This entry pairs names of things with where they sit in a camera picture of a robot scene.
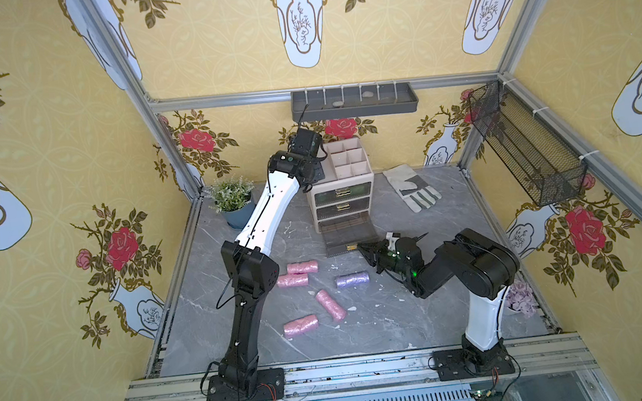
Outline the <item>beige drawer organizer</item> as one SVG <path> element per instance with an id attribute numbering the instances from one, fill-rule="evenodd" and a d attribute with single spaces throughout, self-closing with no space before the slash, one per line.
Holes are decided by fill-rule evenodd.
<path id="1" fill-rule="evenodd" d="M 322 234 L 329 257 L 375 242 L 371 218 L 374 173 L 357 136 L 325 144 L 320 153 L 324 178 L 307 194 L 315 230 Z"/>

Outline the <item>purple trash bag roll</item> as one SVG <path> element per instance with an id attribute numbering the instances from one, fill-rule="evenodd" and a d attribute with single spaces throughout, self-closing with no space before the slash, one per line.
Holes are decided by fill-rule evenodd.
<path id="1" fill-rule="evenodd" d="M 338 290 L 353 288 L 357 285 L 364 285 L 370 282 L 370 275 L 367 271 L 354 272 L 348 275 L 341 275 L 335 279 Z"/>

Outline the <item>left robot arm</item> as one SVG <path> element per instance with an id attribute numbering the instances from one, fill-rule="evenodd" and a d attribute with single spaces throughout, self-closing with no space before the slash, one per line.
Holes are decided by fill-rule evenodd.
<path id="1" fill-rule="evenodd" d="M 324 150 L 279 151 L 268 162 L 267 182 L 258 205 L 236 240 L 221 247 L 223 262 L 233 287 L 231 337 L 218 363 L 218 377 L 242 396 L 252 397 L 259 386 L 258 332 L 266 298 L 277 284 L 279 265 L 270 257 L 282 217 L 293 197 L 323 177 L 316 175 Z"/>

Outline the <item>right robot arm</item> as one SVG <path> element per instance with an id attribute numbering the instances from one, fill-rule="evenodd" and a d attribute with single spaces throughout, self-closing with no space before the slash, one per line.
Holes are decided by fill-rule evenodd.
<path id="1" fill-rule="evenodd" d="M 441 380 L 514 374 L 518 364 L 510 358 L 500 331 L 505 296 L 521 268 L 510 248 L 466 228 L 434 250 L 425 262 L 418 242 L 390 232 L 377 242 L 358 244 L 364 260 L 377 273 L 389 274 L 410 293 L 424 299 L 453 278 L 469 293 L 468 322 L 461 348 L 433 354 L 434 370 Z"/>

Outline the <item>pink trash bag roll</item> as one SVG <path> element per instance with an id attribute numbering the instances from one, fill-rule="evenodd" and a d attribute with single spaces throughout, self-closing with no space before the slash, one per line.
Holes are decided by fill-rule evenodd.
<path id="1" fill-rule="evenodd" d="M 296 274 L 310 274 L 317 273 L 319 271 L 318 261 L 303 261 L 302 263 L 291 263 L 287 265 L 287 273 L 289 275 Z"/>
<path id="2" fill-rule="evenodd" d="M 320 290 L 315 299 L 322 307 L 331 315 L 331 317 L 337 321 L 341 322 L 346 318 L 347 311 L 342 307 L 334 298 L 331 297 L 329 293 L 325 290 Z"/>
<path id="3" fill-rule="evenodd" d="M 306 317 L 295 319 L 284 324 L 284 336 L 288 339 L 309 333 L 319 327 L 319 320 L 316 315 L 307 315 Z"/>
<path id="4" fill-rule="evenodd" d="M 298 286 L 308 286 L 309 285 L 308 274 L 285 274 L 278 277 L 277 286 L 279 288 L 297 288 Z"/>

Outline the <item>grey work glove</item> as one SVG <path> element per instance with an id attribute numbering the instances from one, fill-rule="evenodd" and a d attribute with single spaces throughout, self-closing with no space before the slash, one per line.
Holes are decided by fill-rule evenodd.
<path id="1" fill-rule="evenodd" d="M 414 213 L 428 210 L 442 199 L 441 193 L 407 164 L 383 171 L 383 175 Z"/>

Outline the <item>potted green plant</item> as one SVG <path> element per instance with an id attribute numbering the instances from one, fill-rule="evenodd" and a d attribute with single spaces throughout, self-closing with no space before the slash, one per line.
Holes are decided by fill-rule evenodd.
<path id="1" fill-rule="evenodd" d="M 253 189 L 251 181 L 235 178 L 216 181 L 208 190 L 215 211 L 223 216 L 231 228 L 242 230 L 256 207 Z"/>

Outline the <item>grey wall shelf tray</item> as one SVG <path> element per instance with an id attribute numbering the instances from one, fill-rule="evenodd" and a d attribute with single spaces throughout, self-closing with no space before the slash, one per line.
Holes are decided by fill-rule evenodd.
<path id="1" fill-rule="evenodd" d="M 411 113 L 418 106 L 419 97 L 409 82 L 350 84 L 291 93 L 292 119 L 296 123 Z"/>

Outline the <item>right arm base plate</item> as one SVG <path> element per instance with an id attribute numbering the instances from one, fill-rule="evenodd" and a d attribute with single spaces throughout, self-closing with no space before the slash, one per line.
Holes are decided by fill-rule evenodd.
<path id="1" fill-rule="evenodd" d="M 441 381 L 515 374 L 516 368 L 503 343 L 488 350 L 476 347 L 439 350 L 432 354 Z"/>

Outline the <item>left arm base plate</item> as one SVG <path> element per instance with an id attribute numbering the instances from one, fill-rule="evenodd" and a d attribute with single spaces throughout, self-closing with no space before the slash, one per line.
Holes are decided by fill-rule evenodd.
<path id="1" fill-rule="evenodd" d="M 213 375 L 208 381 L 207 401 L 277 401 L 284 398 L 283 368 L 258 369 L 248 383 Z"/>

